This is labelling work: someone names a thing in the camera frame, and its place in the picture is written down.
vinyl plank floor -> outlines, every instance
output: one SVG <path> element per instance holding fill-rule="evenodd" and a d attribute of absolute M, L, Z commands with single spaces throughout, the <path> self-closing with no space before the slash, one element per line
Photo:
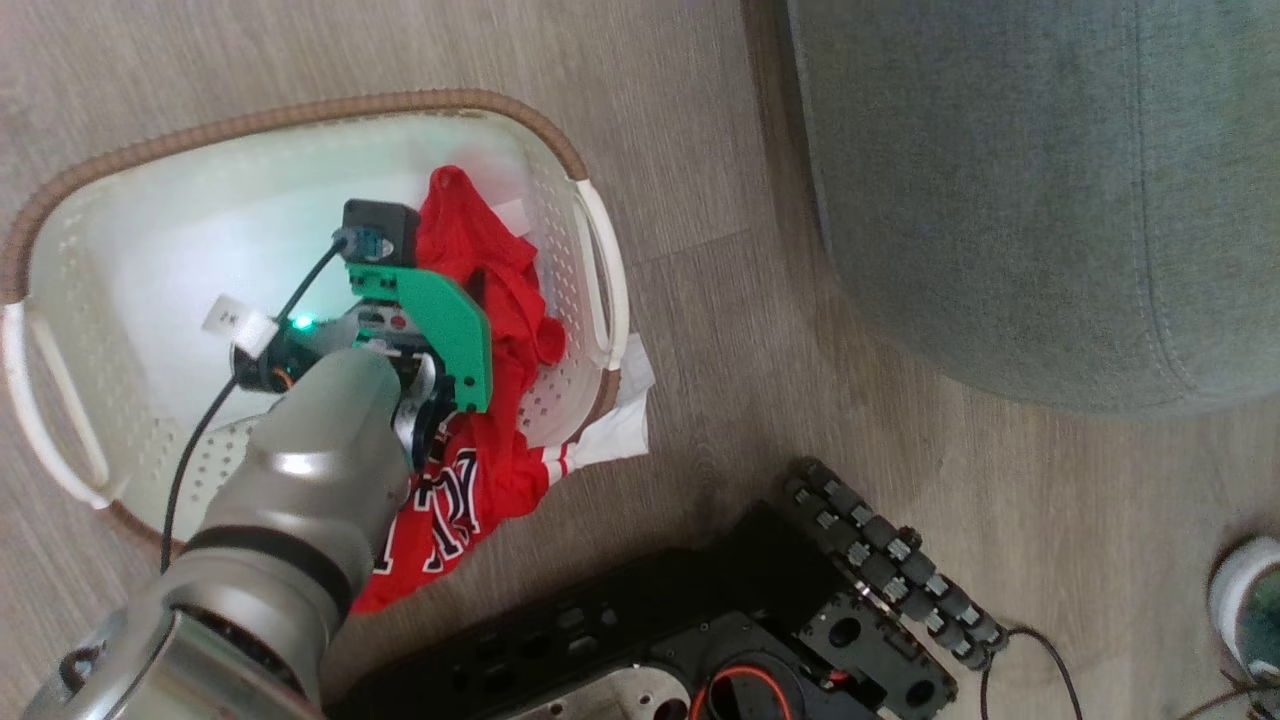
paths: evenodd
<path fill-rule="evenodd" d="M 352 621 L 326 694 L 470 623 L 667 544 L 714 537 L 792 455 L 919 528 L 975 600 L 1053 637 L 1091 717 L 1220 692 L 1213 557 L 1280 532 L 1280 400 L 1202 418 L 1068 416 L 965 388 L 874 338 L 826 264 L 777 27 L 732 0 L 306 5 L 0 0 L 0 220 L 74 161 L 287 102 L 477 85 L 579 145 L 613 213 L 654 361 L 653 454 L 590 468 L 449 578 Z M 152 573 L 58 491 L 8 404 L 0 716 Z M 959 667 L 973 719 L 977 682 Z M 1068 716 L 1016 643 L 993 717 Z"/>

red wire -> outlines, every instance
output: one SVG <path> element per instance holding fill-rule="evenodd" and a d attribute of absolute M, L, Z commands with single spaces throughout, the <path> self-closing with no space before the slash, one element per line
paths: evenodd
<path fill-rule="evenodd" d="M 763 680 L 764 684 L 769 685 L 769 689 L 773 691 L 773 697 L 777 698 L 778 707 L 782 708 L 782 720 L 791 720 L 791 705 L 787 702 L 787 696 L 782 692 L 782 687 L 773 679 L 773 675 L 769 675 L 754 665 L 731 665 L 717 673 L 716 676 L 712 678 L 705 687 L 698 691 L 696 696 L 694 696 L 694 705 L 689 708 L 689 720 L 698 720 L 698 714 L 703 710 L 703 702 L 707 701 L 708 688 L 724 678 L 732 678 L 735 675 L 751 675 L 758 680 Z"/>

laundry basket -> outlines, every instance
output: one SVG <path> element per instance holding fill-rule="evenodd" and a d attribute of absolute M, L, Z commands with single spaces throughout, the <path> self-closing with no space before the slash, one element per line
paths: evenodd
<path fill-rule="evenodd" d="M 157 541 L 178 455 L 230 373 L 225 341 L 200 329 L 215 297 L 278 307 L 328 247 L 347 199 L 416 208 L 444 164 L 466 170 L 490 205 L 516 208 L 539 250 L 548 311 L 568 334 L 566 357 L 521 406 L 530 445 L 566 442 L 611 409 L 626 278 L 604 204 L 563 133 L 485 91 L 325 101 L 96 158 L 18 215 L 0 255 L 5 374 L 52 478 Z M 333 263 L 297 311 L 335 316 L 353 301 Z M 61 407 L 37 401 L 36 363 Z M 237 391 L 216 416 L 183 478 L 175 538 L 195 532 L 273 401 Z"/>

gray ottoman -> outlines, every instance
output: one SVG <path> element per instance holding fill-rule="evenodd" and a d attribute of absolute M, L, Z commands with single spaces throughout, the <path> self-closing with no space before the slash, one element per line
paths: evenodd
<path fill-rule="evenodd" d="M 790 10 L 827 250 L 883 332 L 1068 410 L 1280 389 L 1280 4 Z"/>

silver arm segment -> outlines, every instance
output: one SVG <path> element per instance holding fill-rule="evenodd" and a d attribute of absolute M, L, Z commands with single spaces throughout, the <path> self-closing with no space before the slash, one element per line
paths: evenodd
<path fill-rule="evenodd" d="M 411 489 L 399 402 L 384 356 L 320 360 L 253 428 L 186 552 L 23 717 L 320 717 L 320 659 Z"/>

